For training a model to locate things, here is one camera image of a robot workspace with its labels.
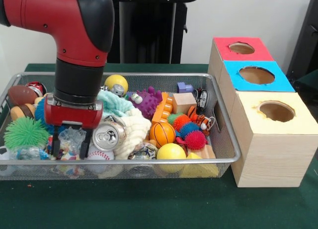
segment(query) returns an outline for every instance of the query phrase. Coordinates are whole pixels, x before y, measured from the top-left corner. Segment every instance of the toy tiger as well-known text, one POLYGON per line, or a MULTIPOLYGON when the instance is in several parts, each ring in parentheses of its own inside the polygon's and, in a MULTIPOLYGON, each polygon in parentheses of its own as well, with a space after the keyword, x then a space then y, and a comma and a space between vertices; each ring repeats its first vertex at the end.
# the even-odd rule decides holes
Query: toy tiger
POLYGON ((201 128, 202 132, 206 136, 210 134, 210 130, 215 123, 215 118, 213 116, 208 118, 205 115, 197 115, 196 107, 191 106, 188 111, 188 117, 191 119, 193 123, 195 123, 197 126, 201 128))

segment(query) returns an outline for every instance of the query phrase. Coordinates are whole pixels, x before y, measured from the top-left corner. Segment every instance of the blue spiky ball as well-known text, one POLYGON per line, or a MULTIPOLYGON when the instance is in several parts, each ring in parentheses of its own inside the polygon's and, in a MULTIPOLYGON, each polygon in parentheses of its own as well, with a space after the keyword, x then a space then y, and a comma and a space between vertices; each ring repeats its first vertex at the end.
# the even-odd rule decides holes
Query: blue spiky ball
MULTIPOLYGON (((48 125, 45 123, 44 119, 44 103, 45 98, 43 98, 41 101, 39 101, 36 109, 35 109, 35 120, 41 121, 42 125, 45 127, 45 129, 52 135, 54 133, 54 126, 48 125)), ((59 128, 59 133, 65 130, 65 127, 59 128)))
POLYGON ((186 123, 180 130, 181 137, 185 139, 185 137, 194 131, 200 131, 200 127, 198 127, 193 122, 186 123))
POLYGON ((45 146, 49 133, 40 121, 21 117, 11 122, 4 134, 4 145, 12 150, 19 146, 45 146))

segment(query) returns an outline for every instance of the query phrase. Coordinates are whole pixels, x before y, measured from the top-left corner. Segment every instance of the red spiky ball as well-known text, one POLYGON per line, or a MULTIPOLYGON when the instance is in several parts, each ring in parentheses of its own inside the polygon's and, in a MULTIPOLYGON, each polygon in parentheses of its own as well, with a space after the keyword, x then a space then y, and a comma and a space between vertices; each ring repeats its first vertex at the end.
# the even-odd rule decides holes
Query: red spiky ball
POLYGON ((181 128, 186 124, 191 122, 190 118, 187 115, 181 115, 178 116, 174 123, 173 123, 173 127, 176 131, 180 132, 181 128))
POLYGON ((186 145, 193 151, 199 151, 206 145, 206 139, 201 131, 194 131, 185 137, 186 145))

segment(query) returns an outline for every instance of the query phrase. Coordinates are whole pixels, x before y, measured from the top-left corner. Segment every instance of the white wall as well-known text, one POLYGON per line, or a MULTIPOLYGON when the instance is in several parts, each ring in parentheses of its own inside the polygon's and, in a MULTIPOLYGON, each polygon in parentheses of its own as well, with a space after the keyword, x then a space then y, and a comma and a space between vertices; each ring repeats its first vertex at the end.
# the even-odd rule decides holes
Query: white wall
MULTIPOLYGON (((188 4, 183 63, 209 62, 213 36, 260 37, 287 70, 309 0, 197 0, 188 4)), ((54 63, 51 36, 0 26, 0 91, 28 63, 54 63)))

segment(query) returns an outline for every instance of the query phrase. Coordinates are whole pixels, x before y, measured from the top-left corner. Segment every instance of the blue square top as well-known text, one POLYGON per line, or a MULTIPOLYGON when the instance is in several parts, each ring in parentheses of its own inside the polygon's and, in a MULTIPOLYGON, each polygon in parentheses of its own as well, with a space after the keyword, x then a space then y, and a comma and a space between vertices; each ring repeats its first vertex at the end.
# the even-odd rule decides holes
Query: blue square top
POLYGON ((285 74, 279 68, 276 62, 267 61, 224 61, 224 65, 230 75, 234 88, 238 91, 281 91, 295 92, 290 85, 285 74), (248 67, 257 67, 265 69, 274 75, 274 81, 271 83, 257 84, 245 80, 240 70, 248 67))

